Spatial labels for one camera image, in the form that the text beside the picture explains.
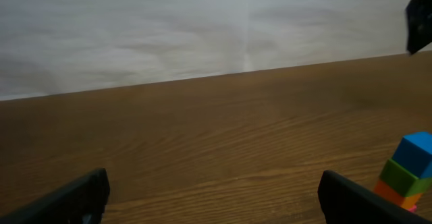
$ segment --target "orange block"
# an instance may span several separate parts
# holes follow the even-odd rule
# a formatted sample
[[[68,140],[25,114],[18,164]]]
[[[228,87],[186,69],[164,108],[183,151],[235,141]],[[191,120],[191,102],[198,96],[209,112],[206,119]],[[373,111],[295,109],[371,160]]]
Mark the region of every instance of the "orange block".
[[[409,197],[403,197],[382,180],[378,180],[378,183],[373,191],[383,199],[397,204],[398,206],[407,210],[412,208],[423,194],[420,193]]]

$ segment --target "white wall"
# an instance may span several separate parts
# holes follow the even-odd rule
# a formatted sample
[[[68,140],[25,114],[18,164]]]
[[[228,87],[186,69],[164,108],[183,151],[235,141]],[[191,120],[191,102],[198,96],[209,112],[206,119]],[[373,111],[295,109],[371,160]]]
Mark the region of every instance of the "white wall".
[[[0,100],[405,52],[409,0],[0,0]]]

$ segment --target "blue cube top face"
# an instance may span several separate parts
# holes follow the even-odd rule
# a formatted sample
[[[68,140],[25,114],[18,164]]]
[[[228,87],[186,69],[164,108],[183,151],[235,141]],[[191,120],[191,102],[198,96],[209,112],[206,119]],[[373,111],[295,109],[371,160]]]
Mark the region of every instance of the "blue cube top face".
[[[404,136],[392,159],[420,179],[432,177],[432,135],[419,132]]]

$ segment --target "green cube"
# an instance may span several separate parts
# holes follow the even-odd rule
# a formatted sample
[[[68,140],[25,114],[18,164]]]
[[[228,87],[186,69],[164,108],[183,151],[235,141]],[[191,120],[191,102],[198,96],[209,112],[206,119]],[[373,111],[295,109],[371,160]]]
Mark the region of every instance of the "green cube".
[[[387,161],[379,178],[403,197],[424,193],[432,184],[432,177],[419,179],[392,159]]]

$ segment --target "wood grain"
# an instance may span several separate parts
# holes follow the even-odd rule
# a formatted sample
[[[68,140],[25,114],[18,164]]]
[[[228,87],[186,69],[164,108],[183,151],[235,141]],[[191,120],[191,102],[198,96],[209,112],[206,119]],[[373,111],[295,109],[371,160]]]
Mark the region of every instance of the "wood grain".
[[[103,223],[324,223],[323,170],[371,188],[432,131],[432,53],[0,102],[0,213],[105,167]],[[432,194],[418,214],[432,219]]]

